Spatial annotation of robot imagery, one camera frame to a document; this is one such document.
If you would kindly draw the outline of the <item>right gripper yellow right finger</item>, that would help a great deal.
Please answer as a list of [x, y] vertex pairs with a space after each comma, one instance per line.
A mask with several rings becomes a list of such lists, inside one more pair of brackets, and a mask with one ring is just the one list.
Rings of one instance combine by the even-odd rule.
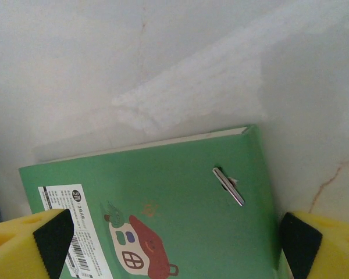
[[287, 212], [279, 237], [293, 279], [349, 279], [349, 224]]

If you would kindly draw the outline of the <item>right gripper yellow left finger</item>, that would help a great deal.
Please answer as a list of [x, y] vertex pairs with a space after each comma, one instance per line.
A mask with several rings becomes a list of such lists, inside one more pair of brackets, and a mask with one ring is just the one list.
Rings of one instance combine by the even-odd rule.
[[74, 236], [68, 209], [0, 223], [0, 279], [59, 279]]

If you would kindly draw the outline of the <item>green notebook with house picture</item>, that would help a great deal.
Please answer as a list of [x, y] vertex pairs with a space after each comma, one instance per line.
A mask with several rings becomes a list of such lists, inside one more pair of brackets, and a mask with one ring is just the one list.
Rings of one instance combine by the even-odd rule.
[[19, 173], [33, 212], [71, 212], [60, 279], [290, 279], [255, 125]]

